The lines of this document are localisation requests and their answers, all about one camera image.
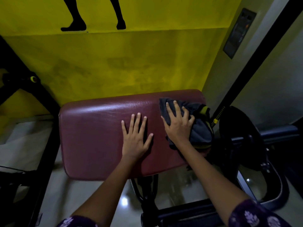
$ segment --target finger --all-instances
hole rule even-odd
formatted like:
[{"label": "finger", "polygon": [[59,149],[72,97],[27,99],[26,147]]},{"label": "finger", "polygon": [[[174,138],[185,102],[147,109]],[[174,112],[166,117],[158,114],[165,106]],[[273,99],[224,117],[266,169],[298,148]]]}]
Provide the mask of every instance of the finger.
[{"label": "finger", "polygon": [[121,125],[122,125],[123,137],[125,137],[127,135],[127,131],[126,131],[126,128],[125,128],[124,120],[121,121]]},{"label": "finger", "polygon": [[141,127],[140,127],[140,131],[139,131],[139,134],[140,134],[142,137],[143,137],[144,131],[145,131],[146,120],[147,120],[147,117],[144,116],[144,117],[143,117],[142,124],[141,124]]},{"label": "finger", "polygon": [[149,149],[149,145],[150,145],[151,142],[152,142],[153,136],[154,136],[154,134],[151,133],[151,134],[149,134],[149,136],[147,137],[147,140],[146,140],[145,144],[143,145],[143,149],[144,149],[145,151],[147,151],[147,150]]},{"label": "finger", "polygon": [[165,126],[165,130],[166,129],[169,129],[169,125],[166,123],[165,119],[163,118],[163,116],[161,116],[162,120],[163,120],[163,123],[164,123],[164,126]]},{"label": "finger", "polygon": [[184,111],[183,118],[185,118],[186,120],[188,120],[189,111],[185,107],[182,107],[182,110]]},{"label": "finger", "polygon": [[136,122],[134,123],[133,133],[135,133],[135,134],[138,134],[140,120],[141,120],[141,113],[138,113],[137,118],[136,118]]},{"label": "finger", "polygon": [[189,124],[192,125],[195,121],[195,117],[193,115],[190,115]]},{"label": "finger", "polygon": [[131,123],[129,124],[129,134],[133,133],[133,129],[134,129],[134,114],[131,115]]},{"label": "finger", "polygon": [[166,102],[166,110],[167,110],[167,112],[169,114],[169,118],[172,119],[174,117],[174,114],[173,114],[173,112],[172,112],[172,110],[171,110],[168,102]]},{"label": "finger", "polygon": [[176,109],[176,117],[181,118],[182,117],[181,110],[180,110],[180,107],[179,107],[178,103],[175,100],[174,100],[174,106],[175,106],[175,109]]}]

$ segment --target silhouette foot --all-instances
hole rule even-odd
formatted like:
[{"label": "silhouette foot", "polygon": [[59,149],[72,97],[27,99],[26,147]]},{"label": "silhouette foot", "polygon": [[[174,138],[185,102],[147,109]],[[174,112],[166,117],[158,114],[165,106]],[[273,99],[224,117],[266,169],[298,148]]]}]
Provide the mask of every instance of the silhouette foot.
[{"label": "silhouette foot", "polygon": [[118,21],[117,29],[126,29],[125,21],[123,19]]},{"label": "silhouette foot", "polygon": [[71,25],[69,27],[62,27],[61,31],[67,32],[67,31],[84,31],[86,30],[86,24],[82,19],[79,20],[73,20]]}]

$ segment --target right hand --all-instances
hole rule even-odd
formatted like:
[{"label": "right hand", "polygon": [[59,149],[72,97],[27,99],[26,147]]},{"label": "right hand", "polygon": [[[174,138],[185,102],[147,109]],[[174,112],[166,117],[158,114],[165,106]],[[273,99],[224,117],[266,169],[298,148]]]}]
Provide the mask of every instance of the right hand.
[{"label": "right hand", "polygon": [[182,117],[180,107],[176,101],[174,101],[174,106],[176,109],[176,117],[172,113],[169,104],[166,103],[166,109],[171,120],[170,126],[167,125],[165,119],[162,116],[161,118],[163,120],[165,131],[169,139],[173,141],[173,143],[178,147],[178,144],[189,140],[191,127],[195,121],[195,117],[191,115],[190,120],[188,120],[189,111],[185,107],[182,107],[182,110],[184,111],[184,116]]}]

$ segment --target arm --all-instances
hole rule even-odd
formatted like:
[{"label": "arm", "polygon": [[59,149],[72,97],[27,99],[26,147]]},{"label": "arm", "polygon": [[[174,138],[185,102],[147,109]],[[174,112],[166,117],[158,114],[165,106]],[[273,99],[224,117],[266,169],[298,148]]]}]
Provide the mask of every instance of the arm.
[{"label": "arm", "polygon": [[143,134],[147,118],[143,118],[139,131],[138,128],[141,114],[138,113],[135,123],[134,117],[134,114],[132,114],[128,133],[124,121],[121,122],[123,148],[120,163],[93,195],[91,195],[72,215],[88,217],[100,226],[110,226],[119,198],[131,170],[135,163],[148,150],[153,137],[153,134],[150,134],[146,142],[143,143]]},{"label": "arm", "polygon": [[166,104],[171,125],[168,126],[162,117],[165,131],[199,178],[224,224],[228,225],[229,217],[235,207],[244,200],[250,199],[250,197],[219,173],[193,148],[188,139],[195,117],[191,115],[191,119],[188,120],[189,112],[184,107],[182,108],[184,111],[182,117],[180,107],[176,101],[174,101],[174,105],[176,117],[169,105]]}]

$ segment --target black silhouette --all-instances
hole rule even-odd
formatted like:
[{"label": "black silhouette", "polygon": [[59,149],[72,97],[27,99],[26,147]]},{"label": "black silhouette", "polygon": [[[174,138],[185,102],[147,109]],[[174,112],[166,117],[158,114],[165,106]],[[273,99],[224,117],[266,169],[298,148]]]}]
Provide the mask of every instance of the black silhouette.
[{"label": "black silhouette", "polygon": [[[117,29],[126,29],[125,21],[123,20],[123,16],[121,13],[120,9],[120,4],[119,0],[110,0],[117,19],[118,19],[118,24],[117,24]],[[77,8],[77,1],[76,0],[64,0],[68,10],[71,13],[71,16],[73,17],[73,22],[70,24],[69,27],[62,27],[61,31],[66,32],[66,31],[84,31],[86,30],[86,24],[83,21],[82,17],[79,14],[78,8]]]}]

